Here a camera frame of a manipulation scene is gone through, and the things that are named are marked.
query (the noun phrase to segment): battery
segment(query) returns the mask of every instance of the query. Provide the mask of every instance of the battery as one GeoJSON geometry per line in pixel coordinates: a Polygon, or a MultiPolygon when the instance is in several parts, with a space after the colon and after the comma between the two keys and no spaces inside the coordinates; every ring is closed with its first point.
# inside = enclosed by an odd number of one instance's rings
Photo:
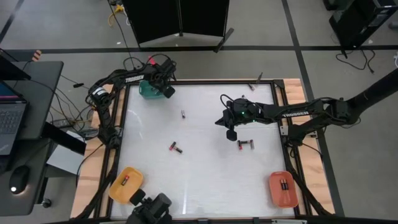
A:
{"type": "Polygon", "coordinates": [[[123,182],[122,182],[122,186],[124,186],[124,184],[126,184],[126,182],[129,180],[129,176],[128,175],[126,175],[125,177],[124,177],[124,180],[123,180],[123,182]]]}

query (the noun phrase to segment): laptop keyboard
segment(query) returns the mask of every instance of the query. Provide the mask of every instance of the laptop keyboard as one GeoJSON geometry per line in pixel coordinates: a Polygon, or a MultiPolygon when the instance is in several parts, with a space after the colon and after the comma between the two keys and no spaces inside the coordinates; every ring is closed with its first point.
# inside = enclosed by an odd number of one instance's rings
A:
{"type": "Polygon", "coordinates": [[[23,111],[0,110],[0,134],[14,134],[18,130],[23,111]]]}

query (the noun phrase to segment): yellow cable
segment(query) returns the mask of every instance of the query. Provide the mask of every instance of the yellow cable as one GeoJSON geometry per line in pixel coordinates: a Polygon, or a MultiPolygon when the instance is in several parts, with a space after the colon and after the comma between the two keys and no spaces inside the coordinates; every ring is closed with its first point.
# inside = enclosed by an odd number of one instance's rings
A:
{"type": "Polygon", "coordinates": [[[116,13],[118,13],[118,12],[123,12],[123,10],[124,10],[124,9],[123,9],[122,6],[116,5],[116,9],[115,9],[114,12],[113,12],[112,14],[110,14],[109,17],[108,17],[108,25],[109,25],[110,27],[113,26],[113,22],[111,22],[112,16],[116,16],[116,13]]]}

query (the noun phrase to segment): black desk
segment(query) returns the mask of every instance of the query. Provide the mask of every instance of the black desk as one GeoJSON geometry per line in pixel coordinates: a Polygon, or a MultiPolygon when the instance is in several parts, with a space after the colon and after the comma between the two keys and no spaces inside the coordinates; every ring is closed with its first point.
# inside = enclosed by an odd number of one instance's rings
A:
{"type": "MultiPolygon", "coordinates": [[[[26,62],[13,62],[19,68],[23,68],[26,62]]],[[[54,140],[77,153],[84,154],[86,144],[47,123],[50,105],[56,90],[63,62],[30,62],[24,71],[32,77],[32,80],[47,85],[50,89],[32,81],[18,81],[15,90],[24,95],[29,101],[29,108],[23,120],[24,127],[18,135],[12,167],[9,171],[0,174],[0,216],[28,215],[32,212],[36,202],[41,203],[44,189],[47,183],[46,165],[50,155],[51,144],[41,148],[46,142],[54,140]],[[27,165],[30,167],[28,185],[23,193],[14,195],[9,189],[9,178],[12,171],[23,165],[34,153],[27,165]]],[[[16,81],[6,81],[11,87],[16,81]]]]}
{"type": "Polygon", "coordinates": [[[49,139],[39,139],[16,143],[12,168],[0,175],[0,216],[28,215],[32,212],[39,197],[39,189],[44,180],[45,163],[52,147],[52,143],[46,145],[49,141],[51,142],[49,139]],[[25,191],[14,195],[9,189],[10,176],[16,167],[25,163],[30,168],[28,184],[25,191]]]}
{"type": "MultiPolygon", "coordinates": [[[[24,68],[26,62],[13,62],[19,68],[24,68]]],[[[63,62],[29,62],[24,71],[32,80],[43,83],[55,91],[61,76],[63,62]]],[[[85,144],[55,126],[45,122],[50,110],[54,93],[47,87],[28,80],[6,81],[9,86],[14,86],[15,91],[24,95],[29,102],[29,108],[23,121],[23,128],[18,139],[51,138],[81,155],[84,155],[85,144]]]]}

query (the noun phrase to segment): whiteboard surface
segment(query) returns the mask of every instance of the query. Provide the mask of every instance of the whiteboard surface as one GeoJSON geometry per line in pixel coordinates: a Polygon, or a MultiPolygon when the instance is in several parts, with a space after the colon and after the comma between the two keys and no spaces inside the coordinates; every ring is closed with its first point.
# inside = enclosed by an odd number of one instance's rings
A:
{"type": "MultiPolygon", "coordinates": [[[[236,127],[239,140],[254,140],[255,150],[246,144],[242,151],[227,140],[225,127],[215,125],[225,109],[221,94],[274,104],[271,86],[173,87],[170,99],[154,100],[144,99],[138,86],[130,88],[118,173],[126,166],[141,171],[141,189],[152,199],[166,194],[173,218],[293,216],[292,208],[273,205],[269,193],[270,174],[285,170],[277,124],[236,127]],[[183,154],[169,150],[174,141],[183,154]]],[[[133,208],[113,202],[111,218],[126,219],[133,208]]]]}

